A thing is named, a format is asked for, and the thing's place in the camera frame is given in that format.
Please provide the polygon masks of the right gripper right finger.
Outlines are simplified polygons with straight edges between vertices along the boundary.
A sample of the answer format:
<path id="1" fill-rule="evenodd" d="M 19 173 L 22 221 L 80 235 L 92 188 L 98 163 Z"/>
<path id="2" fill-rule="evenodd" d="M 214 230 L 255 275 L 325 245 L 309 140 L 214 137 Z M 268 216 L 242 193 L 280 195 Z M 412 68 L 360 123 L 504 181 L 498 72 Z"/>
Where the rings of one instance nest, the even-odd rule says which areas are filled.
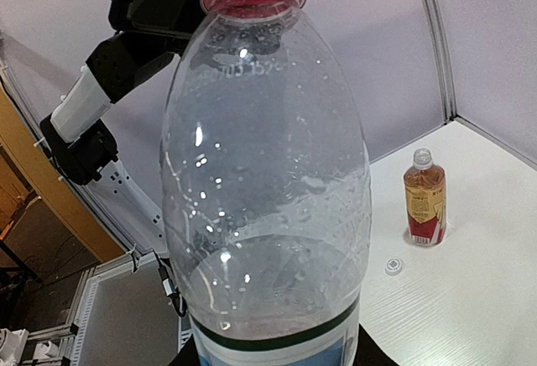
<path id="1" fill-rule="evenodd" d="M 362 325 L 359 325 L 356 366 L 399 366 L 373 340 Z"/>

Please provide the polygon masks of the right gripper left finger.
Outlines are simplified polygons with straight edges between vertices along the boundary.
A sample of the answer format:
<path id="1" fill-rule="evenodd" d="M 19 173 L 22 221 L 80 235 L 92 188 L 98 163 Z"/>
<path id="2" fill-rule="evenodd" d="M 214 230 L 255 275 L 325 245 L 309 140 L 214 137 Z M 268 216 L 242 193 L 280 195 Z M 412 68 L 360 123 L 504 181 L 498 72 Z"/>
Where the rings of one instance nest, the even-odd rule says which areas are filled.
<path id="1" fill-rule="evenodd" d="M 190 338 L 180 352 L 171 360 L 169 366 L 197 366 L 197 350 L 193 338 Z"/>

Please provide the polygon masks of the white bottle cap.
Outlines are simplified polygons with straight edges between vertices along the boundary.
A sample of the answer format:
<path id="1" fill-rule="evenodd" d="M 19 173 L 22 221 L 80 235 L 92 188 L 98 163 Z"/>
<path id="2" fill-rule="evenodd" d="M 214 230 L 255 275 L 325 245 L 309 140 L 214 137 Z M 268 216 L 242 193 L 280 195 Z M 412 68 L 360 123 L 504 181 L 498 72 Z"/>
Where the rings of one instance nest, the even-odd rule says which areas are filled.
<path id="1" fill-rule="evenodd" d="M 391 258 L 386 262 L 384 270 L 389 276 L 399 275 L 404 270 L 404 261 L 398 258 Z"/>

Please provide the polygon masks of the gold label drink bottle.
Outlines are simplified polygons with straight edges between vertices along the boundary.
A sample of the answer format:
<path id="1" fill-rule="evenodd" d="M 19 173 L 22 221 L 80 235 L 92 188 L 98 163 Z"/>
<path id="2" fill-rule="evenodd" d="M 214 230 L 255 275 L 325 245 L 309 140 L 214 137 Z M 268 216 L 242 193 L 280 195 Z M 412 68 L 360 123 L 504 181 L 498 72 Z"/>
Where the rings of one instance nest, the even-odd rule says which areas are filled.
<path id="1" fill-rule="evenodd" d="M 446 231 L 446 173 L 428 149 L 413 153 L 404 189 L 410 237 L 417 244 L 439 244 Z"/>

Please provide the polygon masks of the red cap water bottle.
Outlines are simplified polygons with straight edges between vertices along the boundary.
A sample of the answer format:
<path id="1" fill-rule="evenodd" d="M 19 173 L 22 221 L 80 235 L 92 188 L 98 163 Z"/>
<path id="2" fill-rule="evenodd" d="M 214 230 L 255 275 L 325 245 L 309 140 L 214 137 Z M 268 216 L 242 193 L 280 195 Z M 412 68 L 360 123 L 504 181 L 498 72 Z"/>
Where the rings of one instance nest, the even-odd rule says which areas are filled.
<path id="1" fill-rule="evenodd" d="M 371 190 L 305 0 L 201 0 L 161 142 L 165 237 L 203 365 L 350 365 Z"/>

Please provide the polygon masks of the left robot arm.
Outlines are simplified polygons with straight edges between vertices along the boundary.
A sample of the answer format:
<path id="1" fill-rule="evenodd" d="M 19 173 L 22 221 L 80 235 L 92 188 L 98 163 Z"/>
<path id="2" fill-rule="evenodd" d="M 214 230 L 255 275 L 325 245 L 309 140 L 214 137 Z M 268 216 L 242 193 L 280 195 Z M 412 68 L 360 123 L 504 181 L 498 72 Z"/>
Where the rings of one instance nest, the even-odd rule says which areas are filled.
<path id="1" fill-rule="evenodd" d="M 1 71 L 36 145 L 128 252 L 166 254 L 157 153 L 164 78 L 199 0 L 1 0 Z"/>

